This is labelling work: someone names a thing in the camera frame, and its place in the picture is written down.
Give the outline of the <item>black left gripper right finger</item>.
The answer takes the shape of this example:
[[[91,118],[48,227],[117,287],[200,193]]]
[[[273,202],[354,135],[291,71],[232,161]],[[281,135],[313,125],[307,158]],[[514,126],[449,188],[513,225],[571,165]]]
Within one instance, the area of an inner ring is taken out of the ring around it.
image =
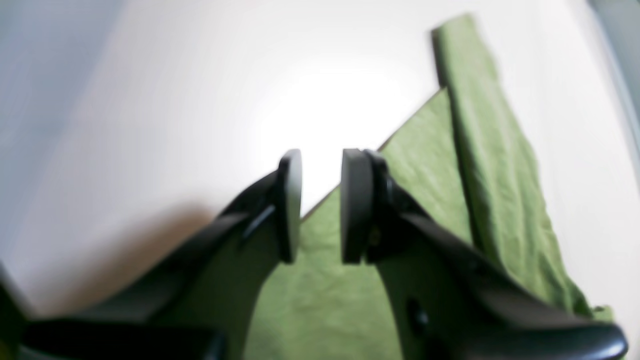
[[[620,360],[619,326],[541,300],[441,227],[373,150],[345,149],[344,264],[379,274],[405,360]]]

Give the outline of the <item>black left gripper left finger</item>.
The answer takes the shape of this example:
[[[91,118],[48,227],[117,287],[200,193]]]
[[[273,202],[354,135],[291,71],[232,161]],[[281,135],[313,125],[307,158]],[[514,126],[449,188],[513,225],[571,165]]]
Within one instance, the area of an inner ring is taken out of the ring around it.
[[[131,285],[62,319],[31,323],[22,360],[241,360],[265,281],[297,255],[302,156],[243,190]]]

